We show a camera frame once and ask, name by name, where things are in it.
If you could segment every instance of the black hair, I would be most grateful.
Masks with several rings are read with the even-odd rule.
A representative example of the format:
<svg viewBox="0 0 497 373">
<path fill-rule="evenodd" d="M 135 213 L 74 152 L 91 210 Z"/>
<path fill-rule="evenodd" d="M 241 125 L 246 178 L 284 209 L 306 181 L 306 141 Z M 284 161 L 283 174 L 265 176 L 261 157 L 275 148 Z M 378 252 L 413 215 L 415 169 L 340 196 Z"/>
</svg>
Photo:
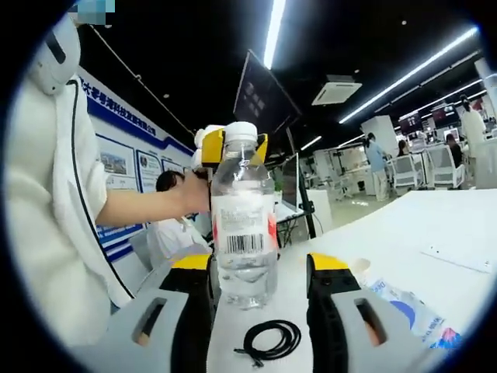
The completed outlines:
<svg viewBox="0 0 497 373">
<path fill-rule="evenodd" d="M 367 134 L 366 138 L 364 139 L 364 146 L 366 148 L 369 148 L 371 140 L 374 140 L 374 139 L 375 139 L 375 137 L 374 137 L 373 132 L 370 132 L 369 134 Z"/>
<path fill-rule="evenodd" d="M 163 172 L 157 179 L 157 183 L 155 183 L 155 189 L 158 192 L 165 192 L 166 190 L 170 190 L 175 187 L 178 183 L 178 178 L 181 180 L 185 179 L 185 175 L 179 173 L 178 171 L 165 171 Z"/>
<path fill-rule="evenodd" d="M 405 140 L 400 140 L 398 142 L 398 155 L 397 155 L 397 157 L 402 157 L 403 155 L 406 155 L 406 154 L 404 154 L 404 148 L 406 145 L 407 145 L 407 142 L 405 142 Z"/>
<path fill-rule="evenodd" d="M 471 111 L 471 105 L 469 103 L 469 99 L 466 95 L 461 95 L 460 97 L 461 102 L 463 103 L 463 108 L 466 111 Z"/>
</svg>

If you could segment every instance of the coiled cable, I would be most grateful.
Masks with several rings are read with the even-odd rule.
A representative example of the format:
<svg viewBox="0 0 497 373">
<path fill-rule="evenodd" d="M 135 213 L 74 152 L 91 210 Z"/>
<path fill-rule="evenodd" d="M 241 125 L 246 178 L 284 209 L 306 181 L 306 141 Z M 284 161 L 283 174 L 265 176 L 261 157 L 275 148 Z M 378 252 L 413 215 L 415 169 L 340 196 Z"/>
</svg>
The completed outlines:
<svg viewBox="0 0 497 373">
<path fill-rule="evenodd" d="M 257 350 L 253 347 L 254 339 L 262 332 L 271 329 L 278 329 L 281 332 L 280 342 L 269 350 Z M 257 324 L 250 328 L 245 334 L 243 340 L 243 349 L 235 348 L 234 352 L 238 354 L 247 354 L 250 356 L 255 368 L 264 366 L 263 360 L 277 360 L 290 355 L 301 342 L 302 334 L 298 326 L 286 320 L 271 320 Z"/>
</svg>

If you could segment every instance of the blue shirt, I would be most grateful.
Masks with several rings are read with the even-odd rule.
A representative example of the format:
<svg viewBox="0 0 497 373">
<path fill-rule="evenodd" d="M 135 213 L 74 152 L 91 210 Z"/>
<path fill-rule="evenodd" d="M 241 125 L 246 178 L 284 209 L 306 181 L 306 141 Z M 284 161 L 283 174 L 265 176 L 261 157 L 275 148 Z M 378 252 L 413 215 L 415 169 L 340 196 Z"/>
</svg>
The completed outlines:
<svg viewBox="0 0 497 373">
<path fill-rule="evenodd" d="M 387 166 L 387 163 L 383 159 L 383 151 L 374 141 L 370 141 L 369 148 L 364 146 L 364 151 L 366 152 L 367 160 L 370 161 L 372 173 L 381 171 Z"/>
</svg>

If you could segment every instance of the barcode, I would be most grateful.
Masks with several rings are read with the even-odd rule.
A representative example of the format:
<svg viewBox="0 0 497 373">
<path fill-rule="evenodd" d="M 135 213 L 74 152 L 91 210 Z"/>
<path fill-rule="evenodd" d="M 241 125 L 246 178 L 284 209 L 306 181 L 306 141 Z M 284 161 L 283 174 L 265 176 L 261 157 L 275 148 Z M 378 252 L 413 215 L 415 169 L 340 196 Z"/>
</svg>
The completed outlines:
<svg viewBox="0 0 497 373">
<path fill-rule="evenodd" d="M 263 235 L 229 235 L 227 238 L 228 253 L 260 253 L 264 242 Z"/>
</svg>

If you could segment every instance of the computer monitor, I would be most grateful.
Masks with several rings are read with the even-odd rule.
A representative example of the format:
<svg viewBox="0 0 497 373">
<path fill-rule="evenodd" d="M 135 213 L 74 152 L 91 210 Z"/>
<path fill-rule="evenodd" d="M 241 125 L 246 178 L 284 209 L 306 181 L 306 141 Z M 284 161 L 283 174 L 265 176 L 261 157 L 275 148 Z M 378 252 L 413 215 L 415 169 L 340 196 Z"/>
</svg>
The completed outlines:
<svg viewBox="0 0 497 373">
<path fill-rule="evenodd" d="M 459 114 L 454 105 L 446 105 L 432 111 L 436 128 L 459 125 Z"/>
<path fill-rule="evenodd" d="M 298 153 L 283 165 L 283 193 L 282 199 L 285 205 L 297 211 L 298 193 Z"/>
<path fill-rule="evenodd" d="M 422 131 L 422 121 L 419 114 L 413 114 L 409 118 L 400 120 L 398 124 L 401 126 L 403 135 L 408 135 L 416 131 Z"/>
<path fill-rule="evenodd" d="M 451 128 L 443 132 L 443 140 L 447 139 L 447 135 L 452 134 L 455 141 L 459 141 L 459 130 L 457 128 Z"/>
</svg>

